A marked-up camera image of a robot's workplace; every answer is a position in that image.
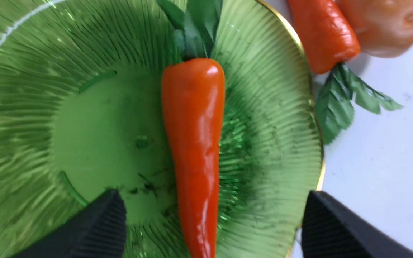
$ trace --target white table surface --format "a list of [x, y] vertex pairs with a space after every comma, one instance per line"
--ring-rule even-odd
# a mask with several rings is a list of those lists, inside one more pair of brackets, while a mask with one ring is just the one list
[[[285, 0], [267, 1], [290, 20]], [[413, 47], [395, 59], [363, 54], [351, 68], [405, 107], [377, 116], [356, 106], [351, 128], [326, 147], [323, 190], [413, 250]]]

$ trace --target carrot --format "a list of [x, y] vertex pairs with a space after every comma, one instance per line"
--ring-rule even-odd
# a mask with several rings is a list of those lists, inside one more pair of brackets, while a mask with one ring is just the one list
[[288, 5], [313, 72], [329, 72], [359, 54], [356, 34], [333, 0], [288, 0]]
[[211, 52], [222, 0], [190, 0], [186, 13], [169, 0], [157, 1], [176, 29], [174, 39], [183, 59], [166, 67], [161, 81], [181, 230], [192, 258], [214, 258], [225, 76]]

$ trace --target carrot top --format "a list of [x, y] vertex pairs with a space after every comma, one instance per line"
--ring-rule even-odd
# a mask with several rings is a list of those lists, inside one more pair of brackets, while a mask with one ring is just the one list
[[189, 0], [186, 12], [170, 0], [156, 0], [175, 28], [174, 40], [184, 61], [211, 58], [223, 0]]

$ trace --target green glass plate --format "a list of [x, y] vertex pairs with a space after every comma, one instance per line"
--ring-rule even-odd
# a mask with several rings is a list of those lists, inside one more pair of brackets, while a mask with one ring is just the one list
[[[154, 0], [0, 0], [0, 258], [110, 187], [126, 258], [188, 256], [160, 106], [172, 31]], [[284, 257], [323, 170], [305, 56], [272, 8], [225, 0], [214, 58], [227, 78], [217, 257]]]

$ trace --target carrot leaf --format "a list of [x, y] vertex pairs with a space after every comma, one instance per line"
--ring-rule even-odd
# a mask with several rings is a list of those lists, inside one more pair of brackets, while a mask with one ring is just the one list
[[326, 79], [315, 105], [324, 144], [333, 142], [342, 130], [346, 130], [353, 123], [355, 110], [351, 104], [352, 98], [352, 90], [333, 70]]
[[159, 7], [167, 15], [168, 20], [175, 29], [184, 29], [184, 12], [170, 0], [156, 0]]
[[374, 90], [355, 75], [344, 63], [337, 64], [321, 89], [315, 111], [326, 145], [353, 123], [355, 110], [351, 102], [375, 114], [380, 109], [395, 111], [403, 106], [389, 96]]
[[182, 59], [186, 61], [200, 57], [207, 58], [207, 47], [189, 12], [186, 13], [184, 25], [185, 51], [182, 53]]
[[189, 0], [187, 3], [187, 13], [200, 33], [207, 57], [213, 52], [222, 8], [223, 0]]
[[174, 40], [182, 52], [182, 59], [210, 58], [216, 42], [223, 0], [189, 0], [186, 13], [171, 0], [156, 1], [175, 28]]
[[403, 108], [402, 105], [396, 103], [389, 96], [374, 90], [355, 75], [344, 63], [338, 64], [335, 69], [343, 78], [345, 85], [348, 85], [354, 91], [355, 103], [358, 106], [378, 115], [380, 115], [380, 107], [388, 111]]

